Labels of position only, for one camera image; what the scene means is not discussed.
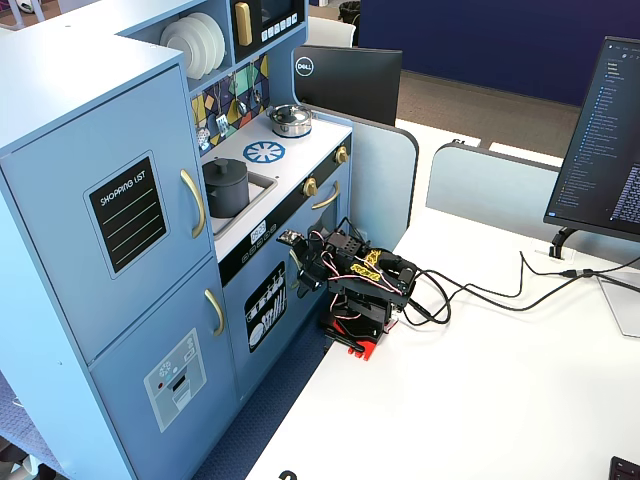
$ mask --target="silver pot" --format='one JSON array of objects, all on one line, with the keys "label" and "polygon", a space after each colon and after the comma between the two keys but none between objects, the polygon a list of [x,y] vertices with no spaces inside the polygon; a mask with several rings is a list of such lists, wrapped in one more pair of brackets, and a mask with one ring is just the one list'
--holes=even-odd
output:
[{"label": "silver pot", "polygon": [[300,138],[311,133],[311,110],[301,105],[281,105],[267,110],[273,133]]}]

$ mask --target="toy kitchen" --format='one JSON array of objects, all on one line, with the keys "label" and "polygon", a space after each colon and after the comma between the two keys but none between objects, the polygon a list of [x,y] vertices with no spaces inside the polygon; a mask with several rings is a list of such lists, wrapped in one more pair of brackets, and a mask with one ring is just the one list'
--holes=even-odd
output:
[{"label": "toy kitchen", "polygon": [[307,15],[101,0],[0,40],[0,371],[66,476],[191,478],[327,296],[278,238],[406,230],[415,141],[295,98]]}]

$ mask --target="dell monitor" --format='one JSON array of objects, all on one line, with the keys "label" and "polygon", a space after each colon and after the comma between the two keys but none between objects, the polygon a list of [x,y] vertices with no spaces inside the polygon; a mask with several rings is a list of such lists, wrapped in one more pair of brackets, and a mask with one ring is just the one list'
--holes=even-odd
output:
[{"label": "dell monitor", "polygon": [[[640,242],[639,91],[640,41],[605,38],[546,223]],[[618,275],[640,286],[639,274]],[[638,293],[601,283],[622,333],[640,336]]]},{"label": "dell monitor", "polygon": [[300,102],[395,126],[402,52],[309,45],[294,59]]}]

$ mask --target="gold handle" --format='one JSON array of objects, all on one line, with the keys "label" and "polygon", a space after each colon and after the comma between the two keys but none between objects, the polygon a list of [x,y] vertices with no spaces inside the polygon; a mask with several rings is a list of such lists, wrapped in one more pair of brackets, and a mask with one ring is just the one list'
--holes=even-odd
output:
[{"label": "gold handle", "polygon": [[180,170],[180,178],[182,178],[182,181],[187,184],[187,187],[189,187],[189,190],[191,190],[191,193],[193,194],[193,197],[196,199],[196,203],[198,204],[200,218],[198,218],[198,225],[196,225],[191,231],[191,235],[193,236],[193,238],[197,238],[198,235],[202,233],[202,230],[204,230],[204,202],[202,201],[200,190],[198,190],[196,184],[193,183],[193,180],[191,180],[191,177],[186,170]]},{"label": "gold handle", "polygon": [[338,195],[340,195],[340,184],[336,181],[336,183],[333,184],[333,187],[336,189],[336,193],[331,195],[331,198],[325,200],[324,202],[316,203],[313,207],[311,207],[311,210],[317,210],[319,208],[326,207],[331,202],[333,202],[336,198],[338,198]]},{"label": "gold handle", "polygon": [[251,10],[245,2],[238,2],[236,9],[236,24],[238,25],[238,43],[247,47],[253,41],[251,34]]},{"label": "gold handle", "polygon": [[207,300],[209,300],[211,305],[213,305],[213,308],[215,308],[216,312],[218,312],[218,317],[220,317],[220,327],[217,330],[213,331],[213,336],[217,337],[222,332],[224,332],[224,313],[222,313],[222,309],[220,308],[216,297],[214,297],[213,293],[211,293],[211,290],[207,288],[204,291],[204,296],[207,297]]}]

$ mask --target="pot lid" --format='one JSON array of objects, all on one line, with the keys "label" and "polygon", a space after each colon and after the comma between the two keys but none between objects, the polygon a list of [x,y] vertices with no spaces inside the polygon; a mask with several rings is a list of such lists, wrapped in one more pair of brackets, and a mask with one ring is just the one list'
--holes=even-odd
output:
[{"label": "pot lid", "polygon": [[207,187],[229,187],[247,176],[247,166],[244,162],[232,158],[216,158],[205,163],[202,171]]},{"label": "pot lid", "polygon": [[307,125],[311,121],[311,110],[300,105],[281,105],[273,109],[270,117],[282,125]]}]

